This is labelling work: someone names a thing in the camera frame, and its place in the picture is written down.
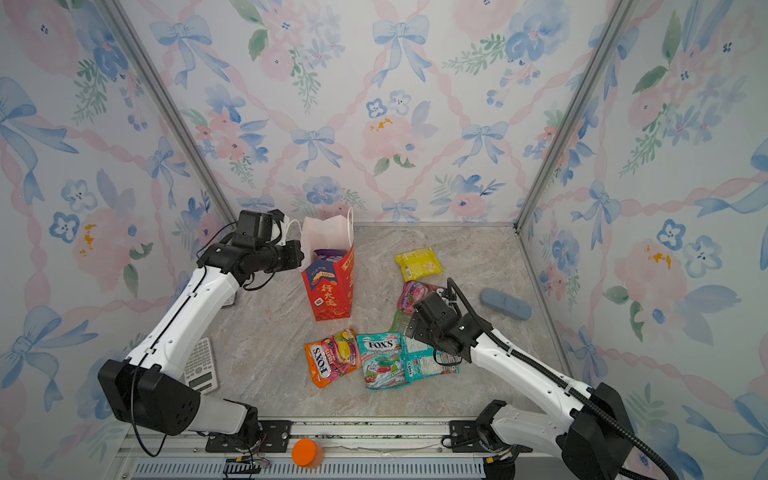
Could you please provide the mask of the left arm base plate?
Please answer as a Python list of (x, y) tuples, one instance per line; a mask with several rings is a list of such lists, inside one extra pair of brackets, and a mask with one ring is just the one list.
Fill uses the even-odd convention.
[(259, 420), (246, 424), (236, 434), (212, 434), (206, 453), (286, 453), (293, 423), (290, 420)]

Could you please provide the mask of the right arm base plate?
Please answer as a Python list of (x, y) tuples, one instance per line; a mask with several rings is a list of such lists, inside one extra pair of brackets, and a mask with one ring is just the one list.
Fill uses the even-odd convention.
[(503, 446), (488, 422), (452, 420), (442, 445), (454, 453), (493, 453)]

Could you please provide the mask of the red paper gift bag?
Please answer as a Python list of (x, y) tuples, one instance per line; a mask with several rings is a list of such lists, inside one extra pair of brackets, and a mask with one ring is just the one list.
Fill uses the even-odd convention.
[[(286, 218), (286, 230), (298, 227), (304, 260), (299, 268), (314, 319), (318, 322), (351, 316), (354, 298), (354, 214), (347, 210), (327, 219), (306, 217), (303, 221)], [(317, 261), (317, 249), (347, 250), (347, 255), (332, 263)]]

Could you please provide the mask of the purple candy packet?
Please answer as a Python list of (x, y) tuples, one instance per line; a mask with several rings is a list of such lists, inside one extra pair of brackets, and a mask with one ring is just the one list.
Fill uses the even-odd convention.
[(348, 251), (342, 249), (317, 249), (314, 251), (317, 261), (338, 262), (342, 260)]

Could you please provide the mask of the pink Fox's candy packet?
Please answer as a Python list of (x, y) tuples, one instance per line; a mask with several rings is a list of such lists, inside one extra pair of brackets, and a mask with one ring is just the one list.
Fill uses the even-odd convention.
[(423, 300), (432, 293), (443, 296), (446, 288), (423, 283), (420, 281), (408, 281), (405, 283), (402, 293), (397, 302), (397, 309), (405, 314), (412, 314), (417, 302)]

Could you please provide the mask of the teal candy packet back side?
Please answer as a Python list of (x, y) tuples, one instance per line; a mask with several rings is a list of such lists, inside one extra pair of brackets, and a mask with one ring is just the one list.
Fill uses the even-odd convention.
[(405, 378), (408, 383), (460, 372), (460, 357), (435, 351), (420, 341), (407, 338), (404, 353)]

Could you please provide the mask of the teal Fox's front candy packet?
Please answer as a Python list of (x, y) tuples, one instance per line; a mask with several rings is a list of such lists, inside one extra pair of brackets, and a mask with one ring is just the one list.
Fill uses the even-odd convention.
[(407, 385), (401, 334), (358, 335), (357, 344), (368, 390), (397, 389)]

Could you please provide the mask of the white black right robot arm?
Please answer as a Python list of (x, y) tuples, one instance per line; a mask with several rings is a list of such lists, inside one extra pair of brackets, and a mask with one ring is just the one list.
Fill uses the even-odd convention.
[(615, 479), (633, 450), (634, 432), (619, 393), (605, 383), (591, 387), (520, 350), (489, 322), (453, 310), (432, 319), (412, 315), (407, 336), (461, 357), (506, 381), (538, 405), (542, 415), (512, 406), (493, 407), (481, 421), (490, 438), (560, 458), (579, 479)]

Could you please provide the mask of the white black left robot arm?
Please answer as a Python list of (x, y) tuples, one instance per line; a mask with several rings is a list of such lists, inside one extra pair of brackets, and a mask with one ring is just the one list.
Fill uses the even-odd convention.
[(202, 394), (182, 382), (194, 347), (225, 301), (253, 274), (301, 266), (297, 240), (243, 248), (210, 246), (188, 285), (152, 332), (126, 358), (108, 360), (98, 381), (116, 419), (169, 436), (186, 431), (234, 437), (251, 447), (262, 438), (256, 408)]

